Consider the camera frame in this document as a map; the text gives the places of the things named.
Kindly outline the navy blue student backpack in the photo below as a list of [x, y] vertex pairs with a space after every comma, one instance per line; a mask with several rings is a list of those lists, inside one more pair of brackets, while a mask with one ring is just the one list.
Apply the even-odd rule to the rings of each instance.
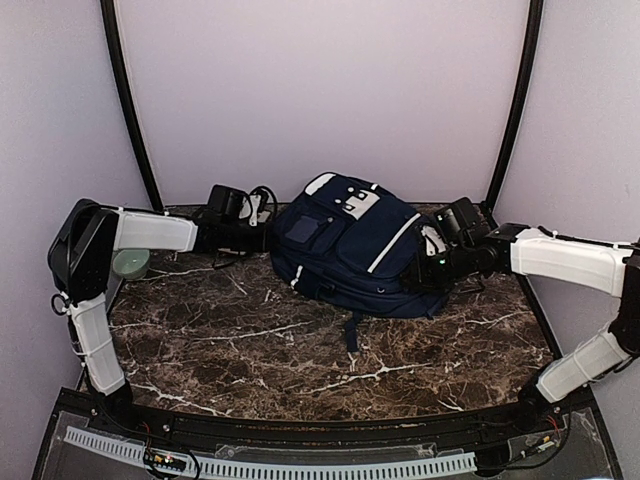
[[431, 318], [446, 304], [447, 289], [401, 281], [433, 231], [431, 218], [379, 184], [325, 172], [274, 220], [271, 264], [294, 291], [350, 311], [345, 341], [355, 353], [364, 316]]

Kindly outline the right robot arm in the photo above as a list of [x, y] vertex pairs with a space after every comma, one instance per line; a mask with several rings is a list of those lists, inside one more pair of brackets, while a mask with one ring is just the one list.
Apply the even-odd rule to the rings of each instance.
[[500, 273], [578, 285], [618, 300], [612, 321], [521, 388], [510, 413], [517, 432], [534, 432], [572, 392], [638, 359], [638, 243], [571, 237], [519, 223], [492, 227], [466, 197], [435, 211], [417, 239], [419, 250], [401, 275], [412, 290], [444, 292], [473, 274]]

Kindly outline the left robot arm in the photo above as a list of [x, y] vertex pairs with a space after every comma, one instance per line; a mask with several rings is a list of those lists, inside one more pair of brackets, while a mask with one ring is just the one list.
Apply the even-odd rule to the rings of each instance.
[[51, 307], [67, 319], [71, 344], [92, 394], [108, 400], [101, 417], [120, 436], [141, 427], [128, 404], [131, 387], [120, 366], [109, 327], [107, 291], [113, 275], [142, 277], [153, 250], [245, 256], [269, 247], [269, 223], [278, 213], [273, 191], [246, 193], [215, 185], [208, 202], [186, 216], [79, 200], [48, 251], [57, 293]]

